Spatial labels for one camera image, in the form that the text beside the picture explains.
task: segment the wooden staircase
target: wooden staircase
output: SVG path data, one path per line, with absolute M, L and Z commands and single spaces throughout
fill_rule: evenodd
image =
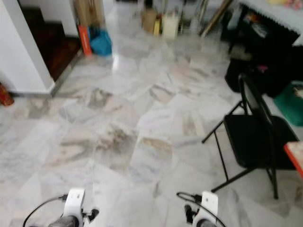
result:
M 45 22 L 40 8 L 22 8 L 42 58 L 56 81 L 80 49 L 79 38 L 66 37 L 59 22 Z

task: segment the chair backrest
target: chair backrest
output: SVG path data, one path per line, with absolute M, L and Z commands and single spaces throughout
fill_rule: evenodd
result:
M 245 114 L 248 114 L 248 106 L 252 115 L 256 117 L 261 126 L 264 126 L 264 130 L 268 132 L 268 137 L 270 139 L 272 158 L 275 158 L 274 150 L 277 133 L 275 132 L 275 126 L 270 110 L 268 109 L 258 89 L 247 75 L 240 75 L 239 84 Z

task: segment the red object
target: red object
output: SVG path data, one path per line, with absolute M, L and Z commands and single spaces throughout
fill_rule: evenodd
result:
M 91 51 L 90 44 L 89 44 L 88 27 L 80 25 L 79 26 L 79 34 L 80 34 L 82 48 L 83 48 L 83 52 L 84 52 L 85 56 L 92 55 L 92 51 Z
M 14 103 L 14 99 L 12 99 L 2 84 L 0 84 L 0 103 L 4 106 L 9 106 Z
M 288 157 L 290 158 L 290 160 L 292 161 L 293 165 L 295 166 L 295 168 L 297 169 L 297 171 L 299 172 L 299 174 L 301 175 L 301 177 L 303 178 L 303 169 L 301 168 L 300 164 L 298 163 L 297 159 L 294 157 L 294 155 L 292 154 L 291 150 L 289 149 L 288 145 L 285 144 L 284 145 L 284 150 L 287 153 Z

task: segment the red fire extinguisher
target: red fire extinguisher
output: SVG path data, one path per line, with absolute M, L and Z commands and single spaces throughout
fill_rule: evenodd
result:
M 6 90 L 3 84 L 0 83 L 0 104 L 4 106 L 9 106 L 14 103 L 14 100 L 9 95 L 9 92 Z

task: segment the chair seat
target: chair seat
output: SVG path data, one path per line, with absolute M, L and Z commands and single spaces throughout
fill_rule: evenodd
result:
M 281 143 L 276 149 L 276 168 L 294 169 L 294 165 L 284 152 L 283 146 L 289 141 L 298 141 L 298 139 L 284 119 L 276 116 L 272 116 L 272 119 Z M 240 166 L 244 168 L 270 167 L 268 162 L 262 162 L 270 157 L 269 135 L 254 116 L 227 115 L 223 122 Z

